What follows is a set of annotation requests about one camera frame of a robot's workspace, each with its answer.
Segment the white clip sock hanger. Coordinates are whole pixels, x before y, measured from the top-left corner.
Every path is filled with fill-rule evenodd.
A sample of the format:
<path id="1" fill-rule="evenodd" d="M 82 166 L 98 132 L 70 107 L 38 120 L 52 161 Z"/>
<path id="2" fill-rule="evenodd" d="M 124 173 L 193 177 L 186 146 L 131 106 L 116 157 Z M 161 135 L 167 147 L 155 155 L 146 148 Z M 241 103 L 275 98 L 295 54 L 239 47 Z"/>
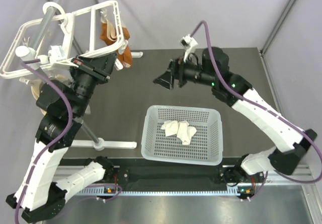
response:
<path id="1" fill-rule="evenodd" d="M 59 14 L 54 16 L 52 21 L 61 21 L 60 24 L 60 32 L 59 36 L 63 36 L 62 42 L 57 45 L 62 45 L 63 47 L 70 47 L 70 51 L 73 43 L 74 36 L 74 26 L 75 26 L 75 18 L 83 15 L 90 14 L 90 29 L 89 29 L 89 50 L 82 54 L 84 57 L 99 57 L 104 56 L 109 53 L 113 53 L 118 51 L 119 53 L 123 53 L 126 46 L 128 45 L 128 41 L 124 39 L 123 31 L 122 31 L 122 21 L 120 17 L 120 11 L 118 7 L 118 2 L 115 0 L 105 1 L 99 4 L 95 4 L 93 6 L 89 6 L 83 9 L 79 9 L 77 11 L 66 13 L 64 9 L 57 3 L 47 2 L 43 5 L 43 13 L 46 13 L 49 7 L 53 7 L 54 9 L 59 11 Z M 117 40 L 114 44 L 105 46 L 103 48 L 96 48 L 96 11 L 101 12 L 101 16 L 105 16 L 105 12 L 107 7 L 113 8 L 113 15 L 115 21 L 115 29 L 117 33 Z M 31 20 L 20 26 L 18 29 L 16 36 L 3 60 L 1 63 L 1 77 L 3 79 L 15 79 L 25 77 L 31 74 L 31 72 L 27 69 L 17 69 L 14 71 L 10 71 L 9 68 L 13 63 L 15 57 L 18 57 L 22 61 L 35 61 L 35 64 L 39 66 L 42 70 L 52 70 L 54 68 L 42 66 L 39 59 L 36 59 L 40 54 L 40 49 L 43 44 L 43 39 L 41 40 L 40 45 L 36 50 L 29 48 L 28 44 L 23 44 L 23 39 L 28 28 L 39 25 L 42 19 Z"/>

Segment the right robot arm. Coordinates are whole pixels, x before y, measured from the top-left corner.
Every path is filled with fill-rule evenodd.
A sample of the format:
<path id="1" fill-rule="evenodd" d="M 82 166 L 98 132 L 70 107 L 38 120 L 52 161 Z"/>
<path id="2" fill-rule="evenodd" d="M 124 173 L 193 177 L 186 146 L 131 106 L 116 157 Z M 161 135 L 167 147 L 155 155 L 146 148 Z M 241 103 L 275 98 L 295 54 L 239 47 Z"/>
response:
<path id="1" fill-rule="evenodd" d="M 168 90 L 173 89 L 175 81 L 179 87 L 187 82 L 210 86 L 216 99 L 250 120 L 275 145 L 266 151 L 242 156 L 233 168 L 236 178 L 245 182 L 254 174 L 275 171 L 290 180 L 317 133 L 291 124 L 245 78 L 230 72 L 229 57 L 221 48 L 205 48 L 202 59 L 196 62 L 192 61 L 193 57 L 196 54 L 171 59 L 165 73 L 153 83 Z"/>

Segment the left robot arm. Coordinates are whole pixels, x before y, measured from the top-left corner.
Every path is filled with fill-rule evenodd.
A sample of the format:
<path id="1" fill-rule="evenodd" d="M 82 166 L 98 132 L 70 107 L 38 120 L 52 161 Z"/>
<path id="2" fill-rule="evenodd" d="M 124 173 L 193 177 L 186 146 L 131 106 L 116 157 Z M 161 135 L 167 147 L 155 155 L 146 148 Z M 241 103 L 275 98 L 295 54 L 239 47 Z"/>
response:
<path id="1" fill-rule="evenodd" d="M 6 198 L 15 211 L 15 223 L 21 218 L 35 223 L 55 217 L 74 195 L 96 182 L 107 182 L 115 188 L 114 165 L 103 156 L 89 159 L 82 170 L 65 179 L 54 181 L 53 177 L 82 127 L 80 119 L 96 86 L 108 82 L 116 58 L 115 53 L 74 57 L 69 71 L 70 86 L 41 76 L 43 85 L 36 104 L 45 115 L 35 135 L 33 155 L 23 182 Z"/>

